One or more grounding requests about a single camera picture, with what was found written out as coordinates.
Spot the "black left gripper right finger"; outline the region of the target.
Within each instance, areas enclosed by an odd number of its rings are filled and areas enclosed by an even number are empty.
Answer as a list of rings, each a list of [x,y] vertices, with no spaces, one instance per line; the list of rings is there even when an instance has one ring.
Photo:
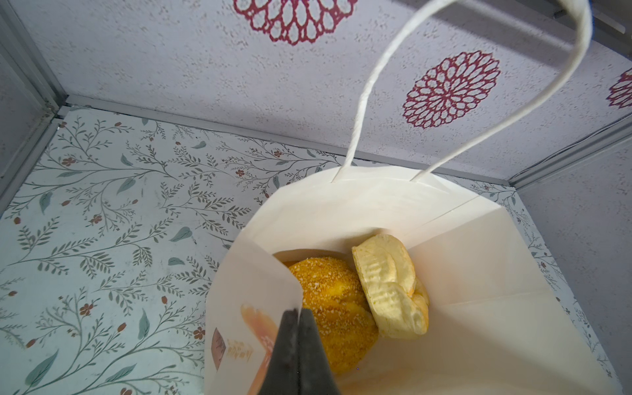
[[[319,337],[315,317],[302,309],[298,327],[298,389],[301,395],[340,395]]]

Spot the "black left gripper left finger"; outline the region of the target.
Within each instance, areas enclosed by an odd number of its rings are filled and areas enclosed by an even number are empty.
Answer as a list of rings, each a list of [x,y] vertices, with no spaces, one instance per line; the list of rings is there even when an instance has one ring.
[[[299,394],[298,329],[299,311],[286,310],[259,395]]]

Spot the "round crusty yellow bread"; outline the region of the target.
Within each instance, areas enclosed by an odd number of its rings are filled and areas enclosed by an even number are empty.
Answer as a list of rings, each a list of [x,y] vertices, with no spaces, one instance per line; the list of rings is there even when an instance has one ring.
[[[303,289],[302,307],[312,311],[330,369],[354,370],[379,339],[357,274],[337,258],[307,258],[289,266]]]

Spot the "knotted golden bun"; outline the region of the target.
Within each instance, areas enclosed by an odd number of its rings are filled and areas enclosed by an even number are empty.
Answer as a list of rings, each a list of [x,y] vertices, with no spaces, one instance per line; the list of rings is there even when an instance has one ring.
[[[430,298],[404,244],[375,235],[353,247],[352,257],[380,334],[406,340],[425,335]]]

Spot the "printed white paper bag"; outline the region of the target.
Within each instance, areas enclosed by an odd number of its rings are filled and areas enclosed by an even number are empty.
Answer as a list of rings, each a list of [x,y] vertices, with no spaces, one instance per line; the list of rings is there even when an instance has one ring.
[[[342,166],[278,189],[207,294],[206,394],[617,394],[508,212],[434,168]]]

